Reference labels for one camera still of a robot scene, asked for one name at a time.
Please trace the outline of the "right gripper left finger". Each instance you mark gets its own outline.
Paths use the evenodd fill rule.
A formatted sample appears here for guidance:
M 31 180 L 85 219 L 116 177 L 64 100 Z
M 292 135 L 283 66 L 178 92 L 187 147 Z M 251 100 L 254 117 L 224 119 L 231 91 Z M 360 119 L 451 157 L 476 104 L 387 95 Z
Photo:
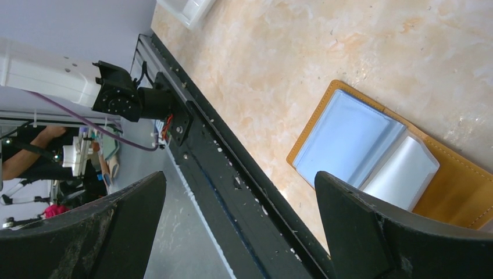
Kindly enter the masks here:
M 161 171 L 55 217 L 1 230 L 2 278 L 143 278 L 166 197 Z

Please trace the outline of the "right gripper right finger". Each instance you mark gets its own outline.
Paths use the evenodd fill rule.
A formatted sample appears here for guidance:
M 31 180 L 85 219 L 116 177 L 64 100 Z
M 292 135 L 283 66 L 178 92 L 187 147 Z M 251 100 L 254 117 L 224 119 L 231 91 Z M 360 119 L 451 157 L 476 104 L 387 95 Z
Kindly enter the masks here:
M 492 234 L 401 209 L 319 171 L 315 190 L 337 278 L 491 278 Z

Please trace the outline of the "tan leather card holder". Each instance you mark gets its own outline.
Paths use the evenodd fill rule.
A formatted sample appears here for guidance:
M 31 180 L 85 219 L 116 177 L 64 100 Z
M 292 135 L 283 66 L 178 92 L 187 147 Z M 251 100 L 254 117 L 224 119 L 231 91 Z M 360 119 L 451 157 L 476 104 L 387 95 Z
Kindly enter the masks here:
M 310 185 L 326 171 L 408 212 L 492 231 L 492 174 L 399 114 L 333 80 L 287 156 Z

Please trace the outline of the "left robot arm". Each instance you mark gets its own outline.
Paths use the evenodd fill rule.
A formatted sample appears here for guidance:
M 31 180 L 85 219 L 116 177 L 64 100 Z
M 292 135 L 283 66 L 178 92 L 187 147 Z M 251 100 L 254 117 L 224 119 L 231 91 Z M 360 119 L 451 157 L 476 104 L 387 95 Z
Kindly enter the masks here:
M 177 145 L 186 139 L 192 116 L 178 84 L 166 72 L 148 71 L 132 78 L 120 66 L 57 55 L 7 38 L 1 38 L 1 86 L 63 98 L 91 110 L 140 119 L 168 121 Z

